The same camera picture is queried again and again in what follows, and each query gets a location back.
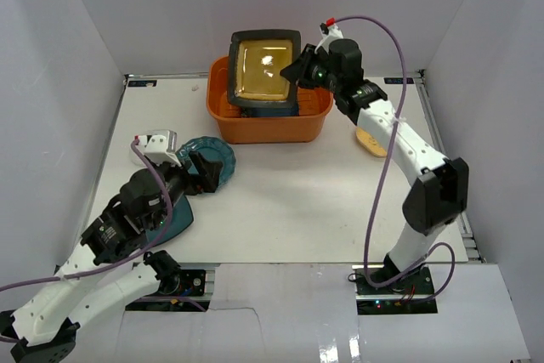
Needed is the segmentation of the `teal scalloped round plate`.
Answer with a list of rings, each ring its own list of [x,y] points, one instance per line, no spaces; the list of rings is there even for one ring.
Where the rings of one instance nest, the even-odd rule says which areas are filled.
[[[189,152],[199,152],[209,162],[221,162],[222,169],[218,177],[218,188],[229,182],[235,172],[236,158],[231,146],[224,140],[211,136],[190,139],[176,151],[176,156],[184,164],[191,175],[197,175],[196,165],[191,161]]]

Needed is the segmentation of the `black amber square plate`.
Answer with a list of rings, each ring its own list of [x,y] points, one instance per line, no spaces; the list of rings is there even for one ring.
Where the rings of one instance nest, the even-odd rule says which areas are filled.
[[[244,109],[290,110],[297,87],[281,76],[301,53],[299,31],[260,29],[232,34],[227,100]]]

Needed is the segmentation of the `teal square plate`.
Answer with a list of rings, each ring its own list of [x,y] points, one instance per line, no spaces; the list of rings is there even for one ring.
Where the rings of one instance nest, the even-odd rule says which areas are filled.
[[[160,210],[156,214],[156,216],[158,217],[158,226],[152,230],[147,230],[145,232],[147,241],[149,242],[154,241],[157,236],[161,234],[161,231],[163,229],[163,222],[166,220],[167,216],[166,207],[163,207],[163,209]],[[173,205],[173,216],[168,229],[161,237],[161,239],[156,242],[155,246],[157,247],[176,238],[187,228],[189,228],[193,222],[194,215],[190,206],[190,202],[186,196],[181,196],[178,201]]]

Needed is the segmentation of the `blue leaf-shaped dish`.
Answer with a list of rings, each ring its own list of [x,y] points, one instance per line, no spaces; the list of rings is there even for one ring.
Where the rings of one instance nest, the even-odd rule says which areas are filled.
[[[298,116],[298,105],[293,105],[287,108],[242,108],[241,117],[246,118],[270,118],[270,117],[286,117]]]

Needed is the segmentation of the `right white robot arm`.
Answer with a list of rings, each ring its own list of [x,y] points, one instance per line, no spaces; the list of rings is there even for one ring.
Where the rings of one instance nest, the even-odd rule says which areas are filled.
[[[381,269],[363,270],[366,283],[401,294],[415,282],[413,270],[437,248],[445,228],[466,210],[467,163],[450,159],[429,145],[400,119],[400,108],[364,77],[362,53],[356,41],[336,39],[327,49],[307,45],[281,70],[290,84],[331,92],[337,108],[387,151],[410,185],[402,205],[405,226]]]

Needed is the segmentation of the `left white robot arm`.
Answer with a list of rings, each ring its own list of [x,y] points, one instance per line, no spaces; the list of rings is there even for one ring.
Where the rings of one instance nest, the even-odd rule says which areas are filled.
[[[194,151],[189,159],[145,160],[38,293],[1,313],[1,339],[13,345],[14,361],[62,361],[75,348],[78,331],[117,305],[203,294],[203,285],[167,251],[151,251],[168,235],[178,203],[218,188],[222,162]]]

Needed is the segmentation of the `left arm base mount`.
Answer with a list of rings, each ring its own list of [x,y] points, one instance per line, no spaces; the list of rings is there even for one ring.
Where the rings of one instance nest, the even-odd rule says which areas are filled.
[[[158,290],[129,304],[126,310],[146,312],[206,312],[204,269],[182,269],[173,278],[162,281]]]

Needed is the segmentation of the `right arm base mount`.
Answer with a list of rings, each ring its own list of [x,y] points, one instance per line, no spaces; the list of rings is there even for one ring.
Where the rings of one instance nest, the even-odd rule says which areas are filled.
[[[375,288],[366,282],[363,269],[355,269],[348,281],[355,284],[359,316],[434,315],[438,313],[434,283],[428,266],[418,267],[392,286]]]

